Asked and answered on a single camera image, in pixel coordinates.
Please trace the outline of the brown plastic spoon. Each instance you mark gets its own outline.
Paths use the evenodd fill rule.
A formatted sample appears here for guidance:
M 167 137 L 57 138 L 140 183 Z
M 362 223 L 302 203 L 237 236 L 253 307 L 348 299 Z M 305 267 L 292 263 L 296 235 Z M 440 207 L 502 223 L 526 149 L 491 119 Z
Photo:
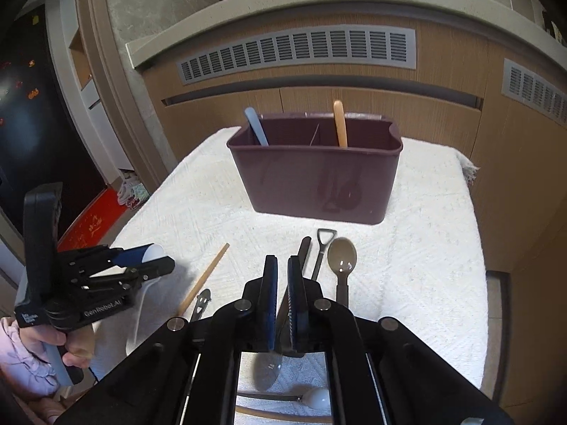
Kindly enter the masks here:
M 348 277 L 358 261 L 355 245 L 347 238 L 335 238 L 328 248 L 328 264 L 336 276 L 336 302 L 349 307 Z

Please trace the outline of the red floor mat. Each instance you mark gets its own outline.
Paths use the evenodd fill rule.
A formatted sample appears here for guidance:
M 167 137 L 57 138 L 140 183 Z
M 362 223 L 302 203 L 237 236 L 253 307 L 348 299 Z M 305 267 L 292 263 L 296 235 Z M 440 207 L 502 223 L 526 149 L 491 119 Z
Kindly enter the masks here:
M 116 190 L 107 186 L 58 240 L 58 251 L 97 246 L 126 211 L 127 207 L 118 203 Z

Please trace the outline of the black refrigerator with magnets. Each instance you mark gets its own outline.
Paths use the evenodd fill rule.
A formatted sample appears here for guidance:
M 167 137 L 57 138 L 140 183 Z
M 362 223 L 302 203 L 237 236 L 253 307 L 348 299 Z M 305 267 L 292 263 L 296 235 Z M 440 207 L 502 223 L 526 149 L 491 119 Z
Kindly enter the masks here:
M 12 22 L 1 41 L 0 118 L 1 208 L 22 232 L 26 193 L 60 182 L 65 234 L 107 184 L 62 96 L 43 5 Z

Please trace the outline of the right cabinet vent grille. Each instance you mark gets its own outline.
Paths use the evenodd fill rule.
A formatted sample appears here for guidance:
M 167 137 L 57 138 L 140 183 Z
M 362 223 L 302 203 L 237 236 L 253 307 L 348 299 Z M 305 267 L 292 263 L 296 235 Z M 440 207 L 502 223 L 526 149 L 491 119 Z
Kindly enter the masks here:
M 566 124 L 566 94 L 511 59 L 504 60 L 502 95 Z

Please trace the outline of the smiley face metal spoon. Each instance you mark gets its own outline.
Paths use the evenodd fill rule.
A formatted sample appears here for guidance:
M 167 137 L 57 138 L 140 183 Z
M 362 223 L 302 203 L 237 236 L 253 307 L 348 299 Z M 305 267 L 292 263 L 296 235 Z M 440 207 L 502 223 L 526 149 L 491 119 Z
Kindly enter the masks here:
M 198 321 L 200 318 L 202 318 L 208 307 L 208 302 L 210 302 L 211 300 L 212 295 L 210 294 L 209 289 L 204 289 L 199 295 L 197 295 L 195 306 L 190 318 L 191 322 Z

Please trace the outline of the cabinet vent grille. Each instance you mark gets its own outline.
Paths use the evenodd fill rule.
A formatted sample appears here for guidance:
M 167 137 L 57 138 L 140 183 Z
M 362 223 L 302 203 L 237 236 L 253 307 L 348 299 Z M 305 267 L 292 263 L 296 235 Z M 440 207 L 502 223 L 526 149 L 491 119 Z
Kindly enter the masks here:
M 328 63 L 414 70 L 416 32 L 361 24 L 289 29 L 208 48 L 177 62 L 177 70 L 183 85 L 193 85 L 263 68 Z
M 504 60 L 502 95 L 566 124 L 566 94 L 511 59 Z

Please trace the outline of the left cabinet vent grille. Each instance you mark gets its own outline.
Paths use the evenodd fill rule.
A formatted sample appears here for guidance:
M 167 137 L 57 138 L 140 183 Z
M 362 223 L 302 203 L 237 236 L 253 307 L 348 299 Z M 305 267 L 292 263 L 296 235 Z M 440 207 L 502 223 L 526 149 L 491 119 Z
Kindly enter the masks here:
M 328 63 L 414 70 L 416 32 L 361 24 L 289 29 L 208 48 L 177 62 L 177 70 L 183 85 L 193 85 L 263 68 Z

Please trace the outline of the wooden chopstick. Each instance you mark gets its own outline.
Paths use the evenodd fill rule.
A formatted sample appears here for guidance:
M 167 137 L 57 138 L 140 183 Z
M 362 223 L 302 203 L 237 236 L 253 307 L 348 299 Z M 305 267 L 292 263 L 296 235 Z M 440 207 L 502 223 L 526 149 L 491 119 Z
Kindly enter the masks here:
M 191 305 L 193 300 L 196 298 L 196 296 L 199 294 L 199 292 L 201 292 L 203 286 L 207 282 L 207 280 L 210 277 L 210 275 L 212 274 L 212 272 L 217 267 L 218 263 L 224 257 L 224 255 L 226 254 L 229 247 L 230 247 L 229 243 L 226 243 L 224 246 L 222 246 L 222 248 L 219 250 L 219 252 L 213 258 L 212 262 L 210 262 L 209 265 L 207 266 L 207 268 L 205 269 L 205 272 L 203 272 L 201 274 L 201 276 L 197 279 L 194 286 L 189 290 L 189 292 L 185 296 L 184 300 L 179 305 L 178 310 L 176 312 L 177 317 L 182 317 L 183 315 L 185 315 L 186 310 L 189 308 L 189 306 Z
M 237 413 L 249 415 L 250 417 L 259 417 L 276 421 L 297 422 L 305 424 L 333 424 L 331 416 L 319 415 L 294 415 L 287 413 L 274 413 L 268 410 L 255 410 L 247 407 L 236 406 Z

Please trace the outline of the maroon plastic utensil caddy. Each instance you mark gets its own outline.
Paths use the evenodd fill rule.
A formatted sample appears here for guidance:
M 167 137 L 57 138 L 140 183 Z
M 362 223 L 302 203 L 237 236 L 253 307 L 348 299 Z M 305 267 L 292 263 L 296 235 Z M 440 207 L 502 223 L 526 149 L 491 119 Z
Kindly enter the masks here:
M 248 126 L 227 142 L 255 211 L 382 223 L 404 147 L 395 122 L 347 113 L 345 148 L 329 112 L 266 114 L 262 127 L 265 146 Z

